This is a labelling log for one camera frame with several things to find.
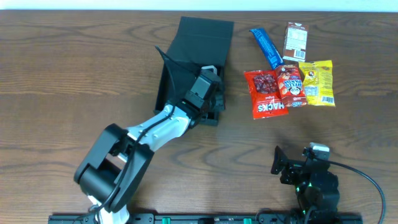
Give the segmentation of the black gift box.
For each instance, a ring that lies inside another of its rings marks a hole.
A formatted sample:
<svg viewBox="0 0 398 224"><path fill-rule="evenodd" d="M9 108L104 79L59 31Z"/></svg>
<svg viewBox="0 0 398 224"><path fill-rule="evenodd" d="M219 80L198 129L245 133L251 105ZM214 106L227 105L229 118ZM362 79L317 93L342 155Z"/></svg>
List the black gift box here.
<svg viewBox="0 0 398 224"><path fill-rule="evenodd" d="M178 98L183 98L192 87L199 69L214 66L222 82L211 99L211 109L201 117L200 124L217 126L225 106L224 67L234 30L234 22L197 17L180 18L175 35L166 55L177 64L167 60L172 70ZM168 101L174 100L174 91L166 62L162 70L154 113L159 113Z"/></svg>

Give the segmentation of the red Hacks candy bag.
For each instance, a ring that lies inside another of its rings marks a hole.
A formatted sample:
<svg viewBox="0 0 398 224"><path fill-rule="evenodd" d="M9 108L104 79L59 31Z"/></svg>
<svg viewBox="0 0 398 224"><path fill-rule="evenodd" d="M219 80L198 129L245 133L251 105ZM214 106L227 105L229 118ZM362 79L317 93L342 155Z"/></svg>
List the red Hacks candy bag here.
<svg viewBox="0 0 398 224"><path fill-rule="evenodd" d="M289 113L284 106L273 70L245 71L252 102L253 119L283 116Z"/></svg>

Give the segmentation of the blue cookie packet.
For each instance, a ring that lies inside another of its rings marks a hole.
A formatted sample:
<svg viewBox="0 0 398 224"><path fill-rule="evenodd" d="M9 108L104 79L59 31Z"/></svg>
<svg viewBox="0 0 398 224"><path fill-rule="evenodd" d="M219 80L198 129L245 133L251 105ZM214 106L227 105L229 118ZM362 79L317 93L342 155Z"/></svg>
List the blue cookie packet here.
<svg viewBox="0 0 398 224"><path fill-rule="evenodd" d="M278 66L284 64L282 57L264 28L251 29L250 32L253 34L271 69L275 70Z"/></svg>

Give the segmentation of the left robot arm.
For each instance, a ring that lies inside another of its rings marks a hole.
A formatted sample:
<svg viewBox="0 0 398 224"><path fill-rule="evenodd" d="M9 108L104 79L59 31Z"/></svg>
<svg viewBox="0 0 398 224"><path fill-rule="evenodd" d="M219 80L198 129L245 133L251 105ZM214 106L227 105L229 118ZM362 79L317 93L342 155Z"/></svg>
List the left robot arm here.
<svg viewBox="0 0 398 224"><path fill-rule="evenodd" d="M94 207L80 220L127 223L127 203L134 195L156 150L194 128L213 107L222 79L214 66L202 67L185 96L137 125L123 129L107 126L78 166L74 181Z"/></svg>

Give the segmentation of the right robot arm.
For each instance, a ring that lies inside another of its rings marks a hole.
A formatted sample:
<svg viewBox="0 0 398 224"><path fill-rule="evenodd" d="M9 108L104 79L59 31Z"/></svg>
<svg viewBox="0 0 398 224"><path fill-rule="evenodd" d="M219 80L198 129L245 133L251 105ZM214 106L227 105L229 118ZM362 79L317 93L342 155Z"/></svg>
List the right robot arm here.
<svg viewBox="0 0 398 224"><path fill-rule="evenodd" d="M291 210L284 223L337 223L340 199L338 178L330 168L330 148L311 142L303 150L304 161L289 159L277 146L271 174L280 175L282 184L293 185L299 208Z"/></svg>

